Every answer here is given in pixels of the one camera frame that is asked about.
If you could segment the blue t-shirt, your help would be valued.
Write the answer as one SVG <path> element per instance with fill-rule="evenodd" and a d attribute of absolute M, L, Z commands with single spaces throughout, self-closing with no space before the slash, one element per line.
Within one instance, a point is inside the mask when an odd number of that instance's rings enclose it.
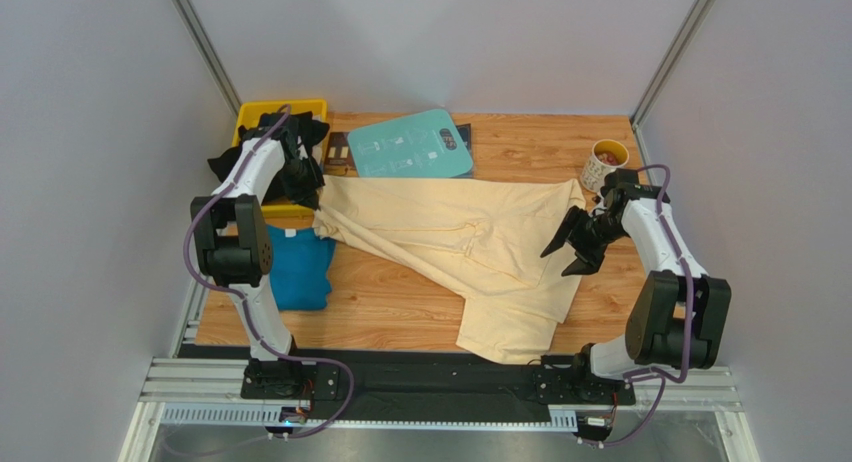
<path fill-rule="evenodd" d="M 332 292 L 328 270 L 336 241 L 312 228 L 267 226 L 273 251 L 269 282 L 279 311 L 321 311 Z"/>

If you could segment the cream t-shirt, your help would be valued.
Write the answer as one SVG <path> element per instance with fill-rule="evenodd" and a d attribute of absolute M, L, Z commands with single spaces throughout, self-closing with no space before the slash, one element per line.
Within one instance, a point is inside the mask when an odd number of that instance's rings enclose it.
<path fill-rule="evenodd" d="M 563 270 L 574 254 L 546 253 L 578 181 L 330 176 L 318 236 L 406 266 L 464 301 L 457 345 L 501 364 L 547 353 L 580 285 Z"/>

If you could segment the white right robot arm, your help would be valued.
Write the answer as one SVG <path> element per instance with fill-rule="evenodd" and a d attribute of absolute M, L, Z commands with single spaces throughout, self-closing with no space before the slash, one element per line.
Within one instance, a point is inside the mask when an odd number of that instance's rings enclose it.
<path fill-rule="evenodd" d="M 637 380 L 659 375 L 682 382 L 692 369 L 715 365 L 731 288 L 695 260 L 673 222 L 663 188 L 632 182 L 607 184 L 591 212 L 572 207 L 542 254 L 568 245 L 574 259 L 564 276 L 592 275 L 610 244 L 630 239 L 646 280 L 616 339 L 591 344 L 582 355 L 590 374 Z"/>

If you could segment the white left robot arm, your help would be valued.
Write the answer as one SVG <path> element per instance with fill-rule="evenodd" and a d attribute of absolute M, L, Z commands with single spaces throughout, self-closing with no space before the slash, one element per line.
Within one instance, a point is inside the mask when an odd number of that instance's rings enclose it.
<path fill-rule="evenodd" d="M 233 302 L 250 341 L 245 382 L 305 383 L 306 358 L 293 356 L 295 342 L 281 320 L 269 274 L 273 247 L 261 210 L 273 177 L 286 162 L 281 144 L 267 136 L 243 144 L 226 181 L 190 203 L 191 223 L 183 242 L 184 263 L 202 286 Z"/>

